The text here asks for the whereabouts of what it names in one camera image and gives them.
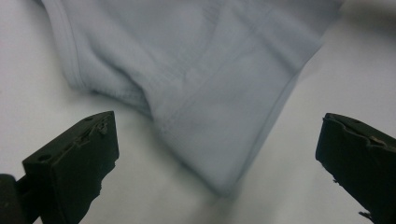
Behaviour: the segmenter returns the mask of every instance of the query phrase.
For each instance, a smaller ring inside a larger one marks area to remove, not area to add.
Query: white table
[[[43,8],[3,0],[0,172],[21,178],[23,159],[80,119],[114,110],[120,158],[81,223],[371,223],[315,160],[326,112],[396,136],[396,1],[370,2],[346,2],[239,193],[220,199],[169,153],[149,120],[105,96],[69,89]]]

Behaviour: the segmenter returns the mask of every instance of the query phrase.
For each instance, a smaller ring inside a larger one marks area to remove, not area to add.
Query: light blue fabric
[[[76,89],[151,117],[220,194],[262,147],[335,19],[331,0],[43,0]]]

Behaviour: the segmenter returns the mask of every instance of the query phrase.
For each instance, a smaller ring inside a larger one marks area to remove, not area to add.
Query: white surface
[[[120,159],[81,223],[370,223],[315,161],[326,112],[396,136],[396,3],[361,2],[347,1],[324,36],[238,194],[219,199],[131,107],[68,88],[44,9],[2,1],[0,171],[22,177],[24,158],[80,119],[114,110]]]

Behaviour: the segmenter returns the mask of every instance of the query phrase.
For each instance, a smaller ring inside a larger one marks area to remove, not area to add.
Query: fabric fold
[[[222,195],[262,147],[339,7],[332,0],[43,3],[70,85],[152,118],[161,139]]]

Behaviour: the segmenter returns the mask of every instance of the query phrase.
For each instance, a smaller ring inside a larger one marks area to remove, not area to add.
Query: white t-shirt
[[[251,164],[332,0],[43,0],[64,75],[119,99],[216,192]]]

